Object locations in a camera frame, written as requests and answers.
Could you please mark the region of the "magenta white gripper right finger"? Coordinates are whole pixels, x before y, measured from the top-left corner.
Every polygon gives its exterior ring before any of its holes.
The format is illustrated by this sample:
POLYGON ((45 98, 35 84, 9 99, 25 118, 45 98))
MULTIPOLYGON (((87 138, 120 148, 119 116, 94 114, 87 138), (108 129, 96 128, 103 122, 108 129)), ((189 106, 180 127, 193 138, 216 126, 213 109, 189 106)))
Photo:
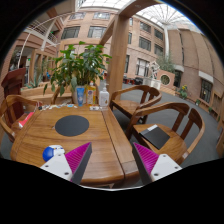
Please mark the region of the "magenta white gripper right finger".
POLYGON ((158 155, 138 143, 133 143, 132 153, 144 185, 181 170, 181 167, 167 154, 158 155))

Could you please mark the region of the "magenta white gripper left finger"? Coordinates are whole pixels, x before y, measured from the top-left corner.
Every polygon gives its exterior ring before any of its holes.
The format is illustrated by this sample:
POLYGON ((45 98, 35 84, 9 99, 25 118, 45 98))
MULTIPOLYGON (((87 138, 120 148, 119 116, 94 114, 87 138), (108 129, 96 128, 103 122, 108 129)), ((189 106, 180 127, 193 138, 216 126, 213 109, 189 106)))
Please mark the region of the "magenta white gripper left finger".
POLYGON ((68 153, 56 154, 41 169, 79 185, 91 153, 92 144, 86 143, 68 153))

